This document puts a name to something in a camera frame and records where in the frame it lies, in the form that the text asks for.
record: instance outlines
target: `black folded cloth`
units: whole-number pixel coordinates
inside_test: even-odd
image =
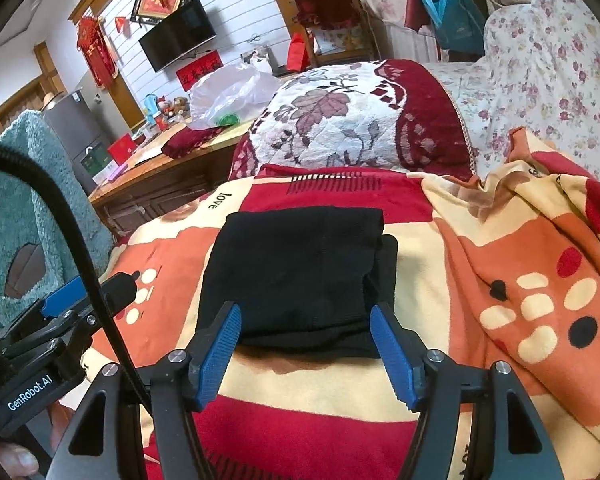
[[[229,215],[205,269],[198,326],[225,301],[240,343],[323,357],[378,357],[369,312],[394,304],[397,241],[382,210],[316,206]]]

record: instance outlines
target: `finger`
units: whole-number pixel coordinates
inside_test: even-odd
[[[38,460],[17,444],[0,442],[0,464],[11,478],[30,476],[38,472]]]
[[[47,408],[47,411],[51,419],[51,449],[55,451],[58,449],[62,436],[75,412],[59,402],[54,402]]]

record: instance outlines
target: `wall-mounted tv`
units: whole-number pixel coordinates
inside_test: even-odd
[[[215,36],[200,0],[191,0],[155,25],[139,43],[158,72]]]

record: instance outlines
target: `toy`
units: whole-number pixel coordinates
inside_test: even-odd
[[[165,99],[164,95],[162,97],[158,97],[158,108],[160,108],[160,111],[162,112],[162,114],[165,117],[173,117],[174,116],[174,111],[173,111],[173,103],[171,101],[167,101],[167,99]]]
[[[186,97],[176,97],[173,99],[173,112],[176,115],[189,115],[189,101]]]

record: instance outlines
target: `red and cream blanket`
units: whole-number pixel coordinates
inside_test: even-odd
[[[307,205],[382,208],[385,233],[398,240],[401,324],[457,362],[510,362],[565,477],[596,476],[600,184],[525,129],[512,133],[507,163],[481,186],[371,168],[266,166],[146,224],[110,265],[141,271],[136,302],[117,320],[136,364],[192,337],[205,264],[229,213]],[[97,334],[84,364],[93,376],[112,358]],[[321,362],[248,348],[237,349],[218,399],[194,418],[222,479],[392,480],[416,425],[379,360]],[[452,479],[462,478],[470,422],[463,411]],[[149,420],[144,429],[158,480]]]

